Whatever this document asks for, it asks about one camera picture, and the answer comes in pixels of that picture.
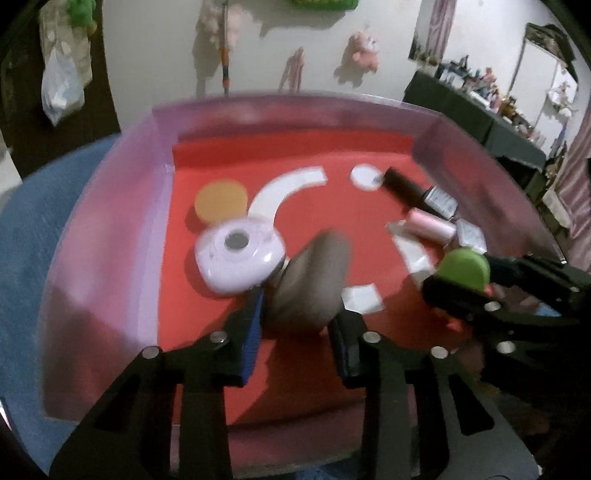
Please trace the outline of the green yellow toy figure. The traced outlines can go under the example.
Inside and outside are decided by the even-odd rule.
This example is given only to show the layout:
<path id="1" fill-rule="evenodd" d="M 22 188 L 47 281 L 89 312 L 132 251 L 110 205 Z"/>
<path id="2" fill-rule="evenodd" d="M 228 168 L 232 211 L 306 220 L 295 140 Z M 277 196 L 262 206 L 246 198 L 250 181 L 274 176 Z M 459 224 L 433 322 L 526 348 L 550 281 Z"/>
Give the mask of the green yellow toy figure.
<path id="1" fill-rule="evenodd" d="M 435 275 L 484 293 L 491 283 L 491 266 L 483 254 L 472 249 L 460 248 L 444 256 L 437 266 Z"/>

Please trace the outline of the pink nail polish bottle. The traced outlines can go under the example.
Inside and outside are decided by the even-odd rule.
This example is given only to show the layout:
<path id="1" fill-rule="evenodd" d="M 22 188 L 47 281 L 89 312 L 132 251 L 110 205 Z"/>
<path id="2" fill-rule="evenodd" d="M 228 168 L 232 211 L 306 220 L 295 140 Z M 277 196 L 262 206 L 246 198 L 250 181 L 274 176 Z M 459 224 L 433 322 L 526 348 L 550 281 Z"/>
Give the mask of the pink nail polish bottle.
<path id="1" fill-rule="evenodd" d="M 448 221 L 413 208 L 403 223 L 406 232 L 441 246 L 468 248 L 480 254 L 488 251 L 483 231 L 464 219 Z"/>

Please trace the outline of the grey brown compact case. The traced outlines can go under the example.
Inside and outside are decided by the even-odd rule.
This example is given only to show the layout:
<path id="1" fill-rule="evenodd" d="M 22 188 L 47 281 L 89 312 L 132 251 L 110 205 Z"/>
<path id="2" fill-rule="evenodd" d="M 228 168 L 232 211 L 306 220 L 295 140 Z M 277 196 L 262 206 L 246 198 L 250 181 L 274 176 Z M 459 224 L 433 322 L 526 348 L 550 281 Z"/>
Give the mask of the grey brown compact case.
<path id="1" fill-rule="evenodd" d="M 291 330 L 319 331 L 342 309 L 352 243 L 335 230 L 322 230 L 287 261 L 270 283 L 267 318 Z"/>

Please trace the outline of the pink mini camera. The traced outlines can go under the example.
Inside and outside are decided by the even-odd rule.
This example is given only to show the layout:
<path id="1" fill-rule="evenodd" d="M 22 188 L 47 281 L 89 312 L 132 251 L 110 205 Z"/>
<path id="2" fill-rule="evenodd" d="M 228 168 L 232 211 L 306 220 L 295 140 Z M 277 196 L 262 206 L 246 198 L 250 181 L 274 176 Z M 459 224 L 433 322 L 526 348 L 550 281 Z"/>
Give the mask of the pink mini camera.
<path id="1" fill-rule="evenodd" d="M 193 255 L 207 288 L 231 296 L 266 281 L 283 264 L 286 245 L 270 221 L 243 217 L 202 232 Z"/>

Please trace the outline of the orange sponge puff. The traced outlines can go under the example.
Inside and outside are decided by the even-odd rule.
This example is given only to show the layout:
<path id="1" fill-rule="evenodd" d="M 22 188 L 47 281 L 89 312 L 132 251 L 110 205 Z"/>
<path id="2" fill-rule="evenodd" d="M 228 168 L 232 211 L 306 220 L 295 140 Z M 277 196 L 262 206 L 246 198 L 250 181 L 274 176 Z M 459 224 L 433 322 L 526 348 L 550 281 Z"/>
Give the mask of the orange sponge puff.
<path id="1" fill-rule="evenodd" d="M 195 195 L 193 209 L 204 224 L 217 224 L 246 215 L 249 195 L 245 186 L 231 179 L 215 180 Z"/>

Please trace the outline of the pink curtain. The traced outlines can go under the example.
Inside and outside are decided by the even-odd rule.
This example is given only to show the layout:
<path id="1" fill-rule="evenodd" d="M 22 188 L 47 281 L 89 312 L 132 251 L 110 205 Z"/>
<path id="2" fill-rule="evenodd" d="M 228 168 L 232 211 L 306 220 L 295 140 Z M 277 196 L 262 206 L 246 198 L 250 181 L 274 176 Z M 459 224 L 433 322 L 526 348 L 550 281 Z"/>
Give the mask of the pink curtain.
<path id="1" fill-rule="evenodd" d="M 564 206 L 568 227 L 567 258 L 571 265 L 590 272 L 590 106 L 563 163 L 555 191 Z"/>

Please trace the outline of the dark green covered side table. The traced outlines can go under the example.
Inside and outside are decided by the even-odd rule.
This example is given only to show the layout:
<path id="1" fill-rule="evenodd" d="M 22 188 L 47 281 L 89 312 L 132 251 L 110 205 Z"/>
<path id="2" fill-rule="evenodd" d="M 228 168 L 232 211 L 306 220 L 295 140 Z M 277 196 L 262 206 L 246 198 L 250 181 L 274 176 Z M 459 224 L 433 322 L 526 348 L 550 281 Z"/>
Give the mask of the dark green covered side table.
<path id="1" fill-rule="evenodd" d="M 447 116 L 493 157 L 507 157 L 538 171 L 545 166 L 544 152 L 512 125 L 434 77 L 417 71 L 406 87 L 403 101 Z"/>

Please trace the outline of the pink cardboard box tray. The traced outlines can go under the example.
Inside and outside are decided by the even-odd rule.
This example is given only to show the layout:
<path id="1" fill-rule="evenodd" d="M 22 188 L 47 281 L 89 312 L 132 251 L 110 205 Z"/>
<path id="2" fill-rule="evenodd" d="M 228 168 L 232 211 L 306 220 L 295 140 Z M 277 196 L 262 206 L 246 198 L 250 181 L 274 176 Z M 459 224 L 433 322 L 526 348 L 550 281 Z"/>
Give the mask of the pink cardboard box tray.
<path id="1" fill-rule="evenodd" d="M 100 162 L 42 304 L 54 479 L 229 479 L 360 456 L 363 479 L 534 479 L 460 347 L 515 379 L 564 261 L 447 118 L 380 100 L 154 109 Z"/>

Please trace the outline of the blue textured table cloth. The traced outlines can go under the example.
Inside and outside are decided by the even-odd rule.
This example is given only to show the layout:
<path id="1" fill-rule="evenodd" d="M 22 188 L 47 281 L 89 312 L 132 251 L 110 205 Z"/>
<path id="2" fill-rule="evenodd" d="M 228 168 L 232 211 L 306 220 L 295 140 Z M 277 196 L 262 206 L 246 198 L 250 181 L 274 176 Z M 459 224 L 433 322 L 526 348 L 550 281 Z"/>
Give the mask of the blue textured table cloth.
<path id="1" fill-rule="evenodd" d="M 71 211 L 118 138 L 81 147 L 29 175 L 1 213 L 1 399 L 43 472 L 73 430 L 42 409 L 38 314 L 45 279 Z"/>

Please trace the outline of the dark wooden door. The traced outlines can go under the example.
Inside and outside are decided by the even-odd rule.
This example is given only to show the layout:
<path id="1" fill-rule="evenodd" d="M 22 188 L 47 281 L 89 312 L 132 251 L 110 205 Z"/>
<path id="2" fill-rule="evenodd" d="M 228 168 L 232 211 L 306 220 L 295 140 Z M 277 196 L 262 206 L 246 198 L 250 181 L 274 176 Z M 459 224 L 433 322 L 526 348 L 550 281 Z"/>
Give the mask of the dark wooden door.
<path id="1" fill-rule="evenodd" d="M 26 177 L 119 132 L 100 1 L 1 4 L 1 136 Z"/>

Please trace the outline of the green tote bag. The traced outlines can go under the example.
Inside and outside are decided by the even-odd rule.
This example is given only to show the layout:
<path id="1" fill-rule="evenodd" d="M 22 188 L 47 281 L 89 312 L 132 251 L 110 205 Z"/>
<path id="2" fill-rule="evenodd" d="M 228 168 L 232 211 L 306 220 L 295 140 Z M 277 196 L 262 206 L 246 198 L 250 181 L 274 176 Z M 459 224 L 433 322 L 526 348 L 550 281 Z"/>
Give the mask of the green tote bag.
<path id="1" fill-rule="evenodd" d="M 291 3 L 308 10 L 342 12 L 355 10 L 359 0 L 293 0 Z"/>

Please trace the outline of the white plastic bag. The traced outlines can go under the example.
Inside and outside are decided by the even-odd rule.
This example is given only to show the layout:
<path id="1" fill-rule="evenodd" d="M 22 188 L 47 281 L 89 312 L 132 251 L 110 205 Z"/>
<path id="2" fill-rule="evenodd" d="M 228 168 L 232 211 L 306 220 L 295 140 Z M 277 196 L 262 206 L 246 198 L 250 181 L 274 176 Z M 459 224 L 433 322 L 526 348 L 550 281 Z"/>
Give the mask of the white plastic bag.
<path id="1" fill-rule="evenodd" d="M 53 48 L 41 83 L 42 108 L 53 126 L 79 111 L 85 103 L 84 84 L 75 62 Z"/>

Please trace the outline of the orange grey mop stick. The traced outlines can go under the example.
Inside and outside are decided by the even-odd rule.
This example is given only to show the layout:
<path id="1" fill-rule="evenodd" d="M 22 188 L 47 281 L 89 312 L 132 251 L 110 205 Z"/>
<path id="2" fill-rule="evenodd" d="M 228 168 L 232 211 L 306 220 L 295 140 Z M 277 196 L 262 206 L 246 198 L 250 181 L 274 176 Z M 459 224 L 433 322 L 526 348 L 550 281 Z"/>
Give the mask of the orange grey mop stick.
<path id="1" fill-rule="evenodd" d="M 225 96 L 229 95 L 229 40 L 228 40 L 228 9 L 229 1 L 223 0 L 221 3 L 221 70 L 222 70 L 222 88 Z"/>

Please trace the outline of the pink bear plush behind stick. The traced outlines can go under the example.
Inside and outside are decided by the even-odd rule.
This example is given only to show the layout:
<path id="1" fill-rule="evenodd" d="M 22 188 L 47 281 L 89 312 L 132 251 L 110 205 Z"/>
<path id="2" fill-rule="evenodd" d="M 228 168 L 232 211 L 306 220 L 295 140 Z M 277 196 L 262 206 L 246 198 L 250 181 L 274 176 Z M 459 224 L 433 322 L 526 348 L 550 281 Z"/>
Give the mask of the pink bear plush behind stick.
<path id="1" fill-rule="evenodd" d="M 205 1 L 201 7 L 199 24 L 204 30 L 206 38 L 216 48 L 221 48 L 221 3 L 217 1 Z M 228 40 L 229 50 L 235 48 L 238 41 L 240 26 L 245 12 L 238 4 L 229 5 L 228 9 Z"/>

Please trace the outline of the green plush toy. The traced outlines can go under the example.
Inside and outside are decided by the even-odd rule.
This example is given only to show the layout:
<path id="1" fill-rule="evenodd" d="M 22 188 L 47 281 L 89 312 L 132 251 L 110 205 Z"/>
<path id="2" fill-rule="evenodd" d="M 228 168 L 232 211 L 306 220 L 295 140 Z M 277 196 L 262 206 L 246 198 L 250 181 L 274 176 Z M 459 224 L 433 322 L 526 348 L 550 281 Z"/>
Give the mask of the green plush toy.
<path id="1" fill-rule="evenodd" d="M 97 23 L 94 20 L 95 9 L 95 0 L 68 0 L 66 12 L 70 25 L 83 28 L 88 35 L 93 35 L 97 29 Z"/>

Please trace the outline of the pink plush toy on wall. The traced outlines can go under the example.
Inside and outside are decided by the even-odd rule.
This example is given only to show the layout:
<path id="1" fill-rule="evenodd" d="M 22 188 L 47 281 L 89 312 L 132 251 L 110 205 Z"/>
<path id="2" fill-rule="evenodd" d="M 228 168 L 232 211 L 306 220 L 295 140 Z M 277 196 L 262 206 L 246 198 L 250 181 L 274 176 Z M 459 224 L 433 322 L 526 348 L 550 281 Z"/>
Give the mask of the pink plush toy on wall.
<path id="1" fill-rule="evenodd" d="M 353 62 L 363 72 L 376 74 L 379 70 L 380 48 L 377 40 L 366 32 L 358 32 L 353 35 Z"/>

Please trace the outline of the pink hanger on wall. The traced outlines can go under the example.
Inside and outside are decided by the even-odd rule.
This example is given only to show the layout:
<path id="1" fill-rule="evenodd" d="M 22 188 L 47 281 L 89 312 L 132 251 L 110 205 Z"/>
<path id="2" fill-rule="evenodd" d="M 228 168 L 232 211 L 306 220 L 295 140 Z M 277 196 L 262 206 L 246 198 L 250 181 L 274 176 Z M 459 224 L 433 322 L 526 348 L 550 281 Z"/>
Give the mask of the pink hanger on wall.
<path id="1" fill-rule="evenodd" d="M 301 80 L 304 71 L 304 48 L 300 47 L 287 59 L 280 79 L 280 92 L 297 94 L 301 90 Z"/>

